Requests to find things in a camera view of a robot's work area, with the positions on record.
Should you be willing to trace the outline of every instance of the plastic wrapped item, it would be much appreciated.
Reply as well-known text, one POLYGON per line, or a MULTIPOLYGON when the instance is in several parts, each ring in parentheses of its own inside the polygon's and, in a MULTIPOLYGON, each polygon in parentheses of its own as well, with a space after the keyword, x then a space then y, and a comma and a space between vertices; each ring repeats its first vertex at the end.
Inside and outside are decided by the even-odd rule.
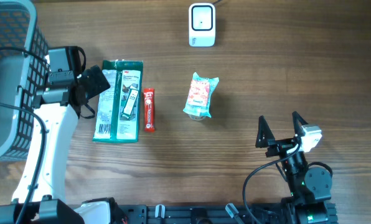
POLYGON ((103 62, 103 74, 111 88, 100 94, 93 141, 138 141, 138 122, 143 62, 103 62))
POLYGON ((155 102, 154 102, 155 91, 153 88, 144 89, 144 130, 146 132, 155 131, 155 102))
POLYGON ((205 116, 211 118, 209 113, 210 97, 218 85, 218 78, 201 78, 195 72, 192 76, 190 91, 185 104, 184 112, 201 120, 205 116))

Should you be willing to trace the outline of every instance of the gray basket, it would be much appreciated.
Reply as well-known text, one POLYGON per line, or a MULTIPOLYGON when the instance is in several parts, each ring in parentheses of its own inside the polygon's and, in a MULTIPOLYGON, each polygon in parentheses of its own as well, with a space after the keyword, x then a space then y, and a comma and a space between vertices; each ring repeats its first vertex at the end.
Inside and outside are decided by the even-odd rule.
MULTIPOLYGON (((37 26, 30 1, 0 0, 0 47, 25 47, 44 57, 48 45, 37 26)), ((44 81, 45 64, 13 50, 0 51, 0 102, 31 110, 35 89, 44 81)), ((32 138, 33 117, 0 107, 0 161, 25 160, 32 138)))

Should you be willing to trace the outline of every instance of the barcode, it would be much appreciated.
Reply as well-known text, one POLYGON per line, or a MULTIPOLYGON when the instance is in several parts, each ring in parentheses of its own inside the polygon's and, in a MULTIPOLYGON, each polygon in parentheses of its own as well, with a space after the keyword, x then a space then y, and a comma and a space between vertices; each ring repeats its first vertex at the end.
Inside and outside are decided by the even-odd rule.
POLYGON ((100 124, 98 128, 98 134, 111 133, 111 124, 100 124))

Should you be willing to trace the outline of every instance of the orange packaging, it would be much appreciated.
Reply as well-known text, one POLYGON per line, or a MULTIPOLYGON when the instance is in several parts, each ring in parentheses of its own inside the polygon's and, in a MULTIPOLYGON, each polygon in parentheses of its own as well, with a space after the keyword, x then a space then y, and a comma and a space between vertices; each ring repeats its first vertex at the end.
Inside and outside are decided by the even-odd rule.
POLYGON ((144 130, 147 132, 154 132, 154 89, 145 88, 144 89, 144 130))

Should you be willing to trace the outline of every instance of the wooden table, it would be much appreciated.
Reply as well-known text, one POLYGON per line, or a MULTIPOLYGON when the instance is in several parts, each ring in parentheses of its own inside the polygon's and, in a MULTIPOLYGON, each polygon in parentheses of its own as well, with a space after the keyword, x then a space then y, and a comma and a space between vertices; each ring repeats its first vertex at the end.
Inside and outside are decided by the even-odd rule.
MULTIPOLYGON (((67 202, 240 204, 245 177, 274 159, 255 148, 259 115, 282 139, 294 134, 296 110, 322 129, 306 157, 333 168, 340 223, 371 223, 371 1, 224 0, 211 48, 188 44, 191 3, 35 4, 50 46, 83 47, 88 67, 144 60, 143 87, 156 89, 157 131, 141 129, 138 143, 93 143, 95 120, 79 120, 67 202), (220 78, 213 118, 201 122, 182 112, 194 72, 220 78)), ((96 108, 98 98, 90 104, 96 108)), ((23 168, 0 163, 0 205, 10 202, 23 168)), ((269 167, 252 178, 247 195, 279 202, 289 190, 269 167)))

